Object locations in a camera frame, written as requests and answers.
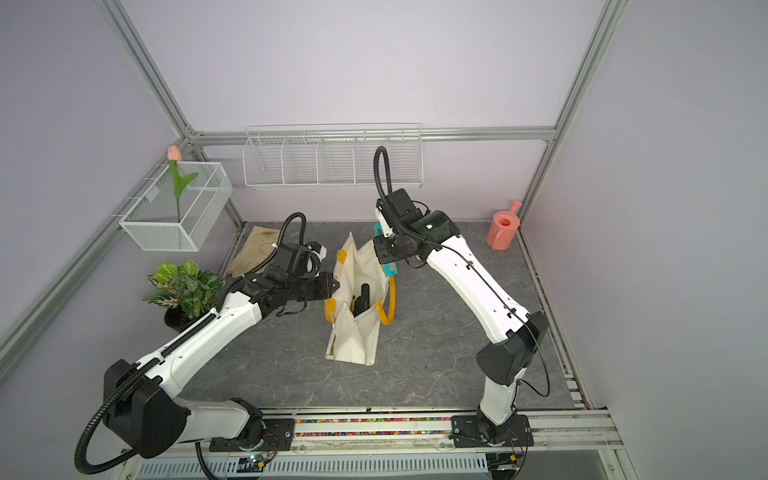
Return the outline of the slim black utility knife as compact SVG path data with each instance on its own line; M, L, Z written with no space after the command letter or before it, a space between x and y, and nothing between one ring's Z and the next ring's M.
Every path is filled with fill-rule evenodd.
M370 308L370 285L363 283L361 285L361 293L355 302L355 315L361 315Z

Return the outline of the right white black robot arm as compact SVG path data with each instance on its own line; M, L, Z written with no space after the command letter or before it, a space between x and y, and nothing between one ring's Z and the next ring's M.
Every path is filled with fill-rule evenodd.
M442 211L422 212L390 178L388 151L373 157L378 192L376 216L382 228L373 239L382 265L416 258L439 273L475 315L489 342L476 355L485 376L483 396L474 416L452 419L451 438L458 448L532 445L528 418L516 405L518 389L549 321L516 302L482 266L455 223Z

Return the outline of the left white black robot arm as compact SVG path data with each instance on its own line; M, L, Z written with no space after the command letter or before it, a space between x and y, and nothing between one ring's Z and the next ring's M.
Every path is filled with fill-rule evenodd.
M119 360L106 371L103 403L75 447L80 473L102 473L134 456L153 458L178 443L227 439L249 451L279 441L262 411L243 399L189 401L180 394L246 330L269 316L290 315L291 302L305 308L338 289L332 273L321 268L326 248L305 239L305 214L295 212L286 220L300 222L297 242L286 242L288 227L281 226L267 258L232 280L207 313L154 352L134 363Z

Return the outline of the teal utility knife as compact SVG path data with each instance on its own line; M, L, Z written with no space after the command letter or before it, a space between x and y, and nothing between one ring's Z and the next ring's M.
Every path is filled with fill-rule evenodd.
M383 264L382 269L386 277L393 277L398 274L398 267L395 262Z

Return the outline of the illustrated tote bag yellow handles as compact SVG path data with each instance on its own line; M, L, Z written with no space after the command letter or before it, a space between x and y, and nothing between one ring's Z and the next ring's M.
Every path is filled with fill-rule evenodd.
M379 263L372 241L359 247L349 235L337 252L333 279L339 288L324 304L332 326L325 358L372 366L380 328L394 319L394 278Z

